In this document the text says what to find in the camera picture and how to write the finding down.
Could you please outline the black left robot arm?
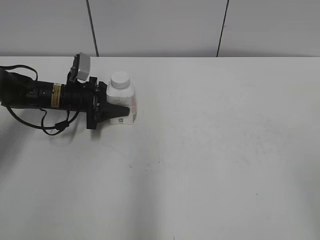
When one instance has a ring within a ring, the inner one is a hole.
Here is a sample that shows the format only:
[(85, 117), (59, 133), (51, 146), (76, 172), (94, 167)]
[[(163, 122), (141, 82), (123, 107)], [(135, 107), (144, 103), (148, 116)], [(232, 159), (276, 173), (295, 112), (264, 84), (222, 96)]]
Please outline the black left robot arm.
[[(103, 121), (127, 117), (130, 109), (107, 101), (108, 86), (96, 77), (81, 83), (78, 80), (66, 84), (33, 80), (15, 72), (0, 71), (0, 102), (9, 113), (20, 123), (35, 129), (48, 132), (64, 131), (78, 117), (86, 113), (86, 127), (94, 130)], [(14, 109), (47, 109), (75, 112), (73, 117), (56, 123), (54, 126), (34, 125), (22, 120), (14, 113)]]

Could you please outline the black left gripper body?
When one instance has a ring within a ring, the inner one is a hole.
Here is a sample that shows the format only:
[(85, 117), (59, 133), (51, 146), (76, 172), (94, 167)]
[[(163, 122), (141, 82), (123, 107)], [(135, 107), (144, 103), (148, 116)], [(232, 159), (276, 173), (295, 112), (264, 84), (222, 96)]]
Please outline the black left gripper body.
[(61, 90), (61, 108), (86, 113), (86, 128), (95, 130), (107, 119), (107, 84), (90, 77), (89, 81), (69, 82)]

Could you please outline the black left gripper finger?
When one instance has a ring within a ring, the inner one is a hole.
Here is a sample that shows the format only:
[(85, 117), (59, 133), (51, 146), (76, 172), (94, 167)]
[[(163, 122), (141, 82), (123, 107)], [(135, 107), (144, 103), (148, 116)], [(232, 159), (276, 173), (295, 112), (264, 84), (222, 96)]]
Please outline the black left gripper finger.
[(100, 104), (98, 109), (98, 122), (104, 122), (114, 118), (127, 117), (130, 108), (127, 106), (115, 105), (112, 103)]

